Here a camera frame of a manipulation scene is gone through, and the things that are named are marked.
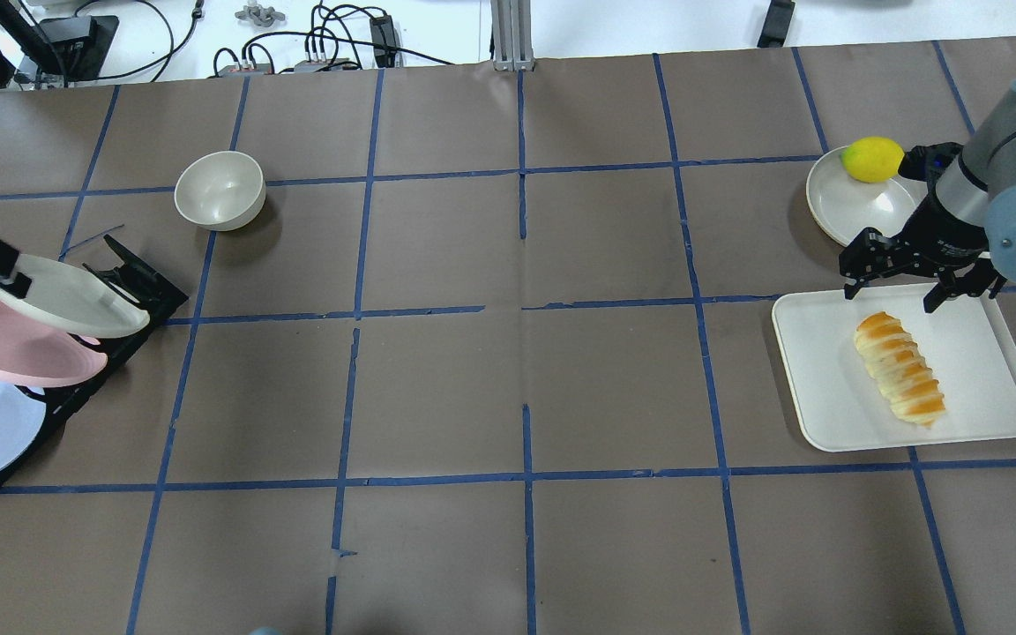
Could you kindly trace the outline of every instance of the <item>brown table surface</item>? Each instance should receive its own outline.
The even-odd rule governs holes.
[[[999,39],[0,92],[0,237],[100,268],[118,228],[190,293],[0,493],[0,632],[1016,632],[1016,439],[815,450],[770,326],[843,281],[813,162],[965,141],[1015,76]],[[172,192],[221,149],[269,197],[210,234]]]

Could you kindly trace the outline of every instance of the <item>black adapter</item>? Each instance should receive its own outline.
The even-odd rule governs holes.
[[[394,17],[371,18],[371,43],[375,44],[375,64],[378,68],[394,68],[398,57],[398,34],[394,30]]]

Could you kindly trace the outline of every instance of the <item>rectangular tray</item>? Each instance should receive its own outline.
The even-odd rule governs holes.
[[[927,314],[932,287],[870,287],[852,301],[839,291],[791,294],[774,303],[774,332],[806,441],[849,451],[1016,438],[1016,344],[999,305],[956,298]],[[879,311],[899,319],[939,379],[947,414],[932,426],[892,415],[853,346],[859,323]]]

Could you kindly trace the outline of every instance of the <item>baked pastry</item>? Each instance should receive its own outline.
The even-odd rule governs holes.
[[[943,416],[943,393],[912,336],[892,315],[874,313],[858,326],[853,344],[892,414],[910,424],[931,426]]]

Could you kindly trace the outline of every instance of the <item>metal post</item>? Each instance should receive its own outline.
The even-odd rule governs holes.
[[[531,70],[531,0],[492,0],[493,68]]]

